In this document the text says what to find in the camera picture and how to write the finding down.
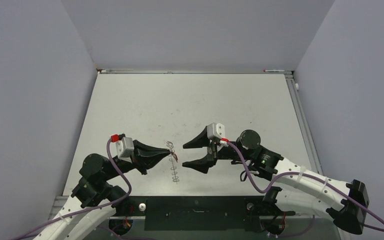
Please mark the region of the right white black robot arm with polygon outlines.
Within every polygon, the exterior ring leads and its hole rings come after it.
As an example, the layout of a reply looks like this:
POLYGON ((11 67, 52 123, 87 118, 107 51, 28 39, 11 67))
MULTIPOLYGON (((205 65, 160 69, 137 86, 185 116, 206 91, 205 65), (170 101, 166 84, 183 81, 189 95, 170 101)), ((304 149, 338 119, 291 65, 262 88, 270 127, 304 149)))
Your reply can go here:
POLYGON ((244 178, 265 196, 262 207, 269 214, 279 210, 306 213, 332 220, 336 227, 350 234, 363 233, 369 206, 363 182, 335 180, 298 165, 262 146, 255 130, 246 129, 230 141, 223 124, 211 123, 182 147, 207 149, 205 157, 182 164, 203 174, 219 160, 242 165, 244 178))

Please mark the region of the silver key with red tag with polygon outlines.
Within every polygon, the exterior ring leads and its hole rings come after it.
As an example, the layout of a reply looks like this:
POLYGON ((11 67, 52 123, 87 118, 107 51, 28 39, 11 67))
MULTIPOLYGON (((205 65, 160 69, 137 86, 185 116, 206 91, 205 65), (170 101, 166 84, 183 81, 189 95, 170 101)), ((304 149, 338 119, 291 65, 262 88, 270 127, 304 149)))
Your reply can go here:
POLYGON ((170 154, 172 155, 173 159, 178 162, 178 156, 176 155, 176 153, 174 151, 171 151, 170 154))

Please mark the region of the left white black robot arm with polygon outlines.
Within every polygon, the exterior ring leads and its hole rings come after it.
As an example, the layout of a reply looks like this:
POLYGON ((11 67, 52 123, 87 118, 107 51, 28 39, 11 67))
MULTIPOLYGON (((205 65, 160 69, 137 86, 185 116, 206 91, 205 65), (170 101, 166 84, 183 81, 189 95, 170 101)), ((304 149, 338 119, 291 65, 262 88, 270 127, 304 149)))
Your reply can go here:
POLYGON ((146 175, 172 154, 169 148, 143 144, 123 134, 110 137, 107 156, 89 154, 79 170, 80 180, 56 216, 39 227, 36 240, 82 240, 104 220, 128 211, 133 187, 131 170, 146 175))

